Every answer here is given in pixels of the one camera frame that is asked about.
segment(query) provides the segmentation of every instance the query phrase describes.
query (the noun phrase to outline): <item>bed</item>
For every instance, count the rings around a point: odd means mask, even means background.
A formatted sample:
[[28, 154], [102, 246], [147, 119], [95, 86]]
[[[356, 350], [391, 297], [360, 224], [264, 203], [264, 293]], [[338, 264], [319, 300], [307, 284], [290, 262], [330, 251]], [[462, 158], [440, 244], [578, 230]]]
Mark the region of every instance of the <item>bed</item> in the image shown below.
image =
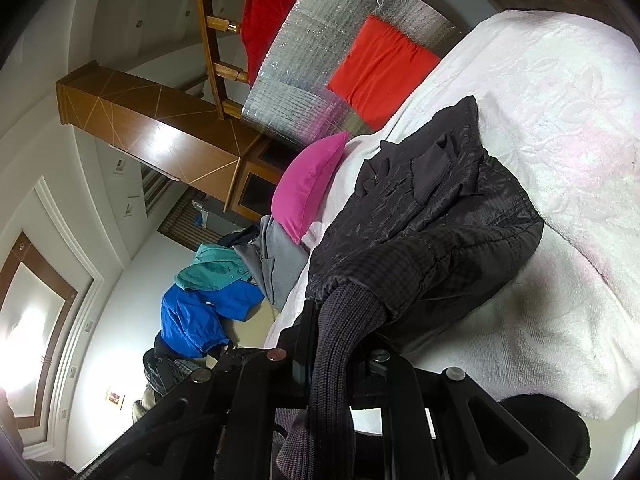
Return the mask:
[[[474, 95], [485, 148], [519, 179], [545, 231], [515, 280], [407, 357], [436, 372], [460, 366], [497, 399], [537, 392], [593, 418], [612, 417], [633, 393], [635, 418], [618, 431], [622, 450], [609, 453], [610, 477], [639, 436], [639, 81], [632, 40], [603, 23], [546, 11], [497, 14], [454, 47], [382, 130], [347, 144], [303, 237], [311, 250], [320, 243], [380, 140], [399, 142]], [[302, 311], [307, 278], [308, 264], [266, 347]], [[380, 432], [375, 414], [354, 421]]]

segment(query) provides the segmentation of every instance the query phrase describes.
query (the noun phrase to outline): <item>screw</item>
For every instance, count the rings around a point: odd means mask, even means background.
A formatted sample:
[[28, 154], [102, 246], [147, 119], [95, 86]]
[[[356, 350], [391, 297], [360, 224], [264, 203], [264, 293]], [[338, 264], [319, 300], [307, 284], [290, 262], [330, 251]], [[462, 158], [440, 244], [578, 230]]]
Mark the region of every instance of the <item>screw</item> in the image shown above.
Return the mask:
[[391, 359], [391, 354], [387, 350], [379, 348], [371, 352], [371, 358], [377, 363], [384, 363]]
[[461, 381], [466, 377], [465, 371], [462, 368], [458, 368], [457, 366], [447, 368], [447, 371], [445, 373], [447, 377], [452, 381]]
[[208, 368], [198, 368], [191, 372], [191, 380], [194, 383], [206, 383], [212, 376], [211, 370]]
[[284, 348], [272, 348], [267, 352], [267, 359], [269, 361], [284, 361], [287, 357], [287, 351]]

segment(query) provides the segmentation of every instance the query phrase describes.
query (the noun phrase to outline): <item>pink pillow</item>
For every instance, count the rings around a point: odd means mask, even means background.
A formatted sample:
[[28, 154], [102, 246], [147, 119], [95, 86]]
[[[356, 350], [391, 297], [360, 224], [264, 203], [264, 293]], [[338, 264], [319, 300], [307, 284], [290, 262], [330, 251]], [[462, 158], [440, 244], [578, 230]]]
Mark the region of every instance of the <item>pink pillow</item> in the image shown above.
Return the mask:
[[316, 218], [348, 138], [348, 132], [341, 132], [307, 146], [285, 170], [273, 193], [271, 215], [297, 244]]

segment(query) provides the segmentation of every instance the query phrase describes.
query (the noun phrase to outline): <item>silver foil sheet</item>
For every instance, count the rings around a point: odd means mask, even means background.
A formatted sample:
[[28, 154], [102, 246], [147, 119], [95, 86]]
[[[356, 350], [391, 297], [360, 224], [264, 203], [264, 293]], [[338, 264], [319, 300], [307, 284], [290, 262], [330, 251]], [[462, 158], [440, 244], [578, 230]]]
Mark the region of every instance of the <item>silver foil sheet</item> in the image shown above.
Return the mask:
[[254, 128], [303, 147], [341, 131], [372, 131], [326, 85], [373, 14], [443, 57], [459, 30], [420, 0], [297, 0], [271, 45], [242, 116]]

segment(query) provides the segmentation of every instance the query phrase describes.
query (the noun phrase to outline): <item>red pillow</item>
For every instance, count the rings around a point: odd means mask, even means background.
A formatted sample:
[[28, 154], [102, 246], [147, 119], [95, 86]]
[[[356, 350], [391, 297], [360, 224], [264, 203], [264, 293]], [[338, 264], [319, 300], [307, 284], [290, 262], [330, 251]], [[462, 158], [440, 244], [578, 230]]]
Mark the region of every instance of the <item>red pillow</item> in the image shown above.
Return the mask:
[[326, 87], [378, 131], [439, 62], [430, 50], [369, 16]]

